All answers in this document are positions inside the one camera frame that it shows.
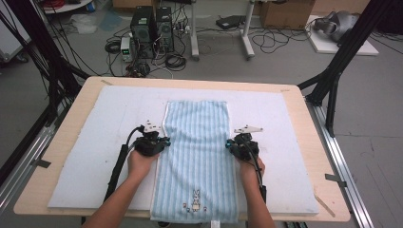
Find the hand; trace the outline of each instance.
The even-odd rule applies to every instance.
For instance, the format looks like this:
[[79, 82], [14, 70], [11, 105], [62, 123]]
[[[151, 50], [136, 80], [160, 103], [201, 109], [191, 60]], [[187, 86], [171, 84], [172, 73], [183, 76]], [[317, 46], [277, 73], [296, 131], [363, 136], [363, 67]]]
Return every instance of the hand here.
[[[252, 187], [257, 187], [259, 188], [259, 182], [258, 182], [258, 174], [255, 170], [255, 165], [253, 165], [252, 161], [240, 161], [237, 159], [237, 161], [240, 163], [240, 179], [242, 180], [243, 187], [247, 186], [252, 186]], [[263, 177], [264, 174], [264, 169], [265, 165], [263, 161], [258, 157], [258, 165], [261, 173], [261, 176]]]
[[154, 155], [152, 157], [146, 157], [141, 155], [137, 150], [130, 152], [127, 158], [128, 162], [128, 179], [129, 178], [139, 178], [144, 179], [150, 171], [151, 164], [154, 162], [160, 154]]

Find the wooden table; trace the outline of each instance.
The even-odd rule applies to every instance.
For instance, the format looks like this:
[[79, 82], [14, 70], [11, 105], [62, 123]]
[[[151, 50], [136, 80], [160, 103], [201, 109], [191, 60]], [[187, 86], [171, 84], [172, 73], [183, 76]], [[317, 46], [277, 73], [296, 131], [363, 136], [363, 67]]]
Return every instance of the wooden table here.
[[[48, 202], [59, 179], [62, 167], [75, 144], [88, 114], [104, 86], [176, 87], [220, 90], [245, 90], [282, 93], [309, 178], [319, 206], [319, 214], [312, 217], [273, 216], [274, 220], [347, 221], [350, 213], [337, 182], [325, 180], [325, 174], [334, 174], [317, 134], [299, 88], [295, 85], [265, 85], [246, 83], [203, 82], [159, 79], [131, 79], [91, 77], [66, 115], [43, 160], [49, 168], [37, 167], [26, 188], [14, 206], [16, 214], [89, 216], [93, 209], [48, 208]], [[128, 217], [149, 218], [149, 211], [127, 211]]]

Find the forearm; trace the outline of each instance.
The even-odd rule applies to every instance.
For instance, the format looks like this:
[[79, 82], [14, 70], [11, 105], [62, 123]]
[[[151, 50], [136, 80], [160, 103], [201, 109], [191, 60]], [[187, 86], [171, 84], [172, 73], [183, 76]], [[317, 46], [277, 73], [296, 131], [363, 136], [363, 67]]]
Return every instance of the forearm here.
[[248, 206], [248, 223], [251, 228], [260, 227], [275, 227], [275, 223], [269, 213], [269, 210], [264, 203], [264, 200], [260, 194], [258, 184], [246, 185], [244, 192]]
[[125, 180], [121, 186], [104, 202], [104, 204], [83, 225], [89, 227], [119, 227], [125, 212], [132, 201], [142, 180], [131, 178]]

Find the gray floor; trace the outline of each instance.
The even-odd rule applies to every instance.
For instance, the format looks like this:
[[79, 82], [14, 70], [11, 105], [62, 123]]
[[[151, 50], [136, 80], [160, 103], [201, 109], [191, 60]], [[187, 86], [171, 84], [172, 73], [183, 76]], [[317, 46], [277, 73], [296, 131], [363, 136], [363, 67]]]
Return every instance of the gray floor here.
[[[99, 25], [96, 33], [72, 33], [68, 40], [94, 71], [105, 73], [106, 39], [128, 26], [129, 20], [108, 10], [98, 10], [92, 15], [97, 17]], [[214, 27], [211, 18], [199, 19], [198, 23]], [[258, 26], [259, 20], [255, 18], [253, 23]], [[184, 54], [188, 58], [186, 69], [173, 72], [174, 79], [297, 85], [323, 71], [334, 56], [315, 53], [309, 41], [290, 41], [273, 54], [264, 54], [254, 45], [256, 57], [246, 61], [242, 43], [235, 33], [203, 33], [199, 41], [200, 61], [189, 58], [190, 49], [187, 47]], [[380, 53], [376, 57], [356, 56], [344, 71], [337, 96], [335, 132], [374, 226], [400, 227], [398, 224], [403, 223], [403, 55], [374, 40], [369, 41]], [[381, 41], [403, 51], [403, 43]], [[124, 72], [120, 58], [113, 65], [113, 71], [116, 74]], [[167, 71], [157, 70], [149, 77], [170, 79], [172, 76]], [[48, 100], [32, 61], [27, 64], [12, 62], [0, 68], [0, 87], [2, 165]], [[310, 89], [306, 89], [303, 94], [309, 92]], [[1, 215], [1, 227], [80, 226], [79, 218], [15, 215], [12, 207], [17, 198], [18, 194]], [[122, 227], [136, 225], [155, 227], [148, 221], [133, 219], [126, 219]], [[308, 226], [355, 227], [355, 222], [353, 219], [346, 223], [308, 222]]]

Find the blue striped towel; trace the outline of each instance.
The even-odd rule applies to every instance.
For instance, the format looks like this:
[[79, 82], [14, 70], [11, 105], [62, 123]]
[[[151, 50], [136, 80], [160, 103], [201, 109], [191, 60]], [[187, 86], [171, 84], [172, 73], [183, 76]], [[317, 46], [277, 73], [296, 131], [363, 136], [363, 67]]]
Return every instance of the blue striped towel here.
[[226, 102], [169, 102], [163, 127], [172, 144], [159, 157], [151, 219], [237, 222]]

